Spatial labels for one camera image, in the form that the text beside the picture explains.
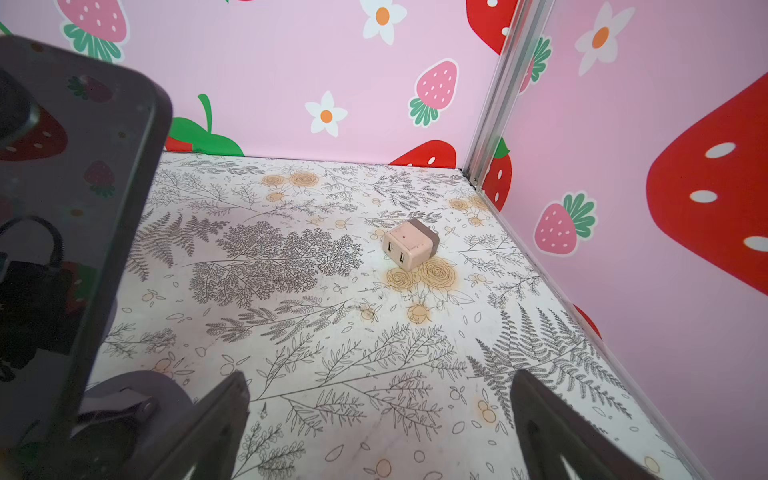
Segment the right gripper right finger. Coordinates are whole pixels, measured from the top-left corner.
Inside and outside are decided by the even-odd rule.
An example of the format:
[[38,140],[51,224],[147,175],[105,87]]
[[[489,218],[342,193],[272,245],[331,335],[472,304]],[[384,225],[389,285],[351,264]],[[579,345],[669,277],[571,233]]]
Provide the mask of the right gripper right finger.
[[650,479],[652,476],[527,370],[511,384],[511,407],[531,479]]

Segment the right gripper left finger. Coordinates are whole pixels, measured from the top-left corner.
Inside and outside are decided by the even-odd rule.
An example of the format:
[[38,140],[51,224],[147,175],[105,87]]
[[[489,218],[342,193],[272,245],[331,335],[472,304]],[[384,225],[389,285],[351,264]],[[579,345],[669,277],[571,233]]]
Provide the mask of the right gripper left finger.
[[249,416],[244,374],[222,380],[173,425],[146,460],[148,479],[229,479]]

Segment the black phone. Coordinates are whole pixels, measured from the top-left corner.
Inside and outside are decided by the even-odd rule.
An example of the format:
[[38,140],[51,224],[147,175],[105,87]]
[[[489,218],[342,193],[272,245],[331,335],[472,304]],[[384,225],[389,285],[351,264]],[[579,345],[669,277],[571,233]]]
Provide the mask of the black phone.
[[71,417],[83,336],[109,314],[169,133],[144,74],[21,36],[1,40],[1,446]]

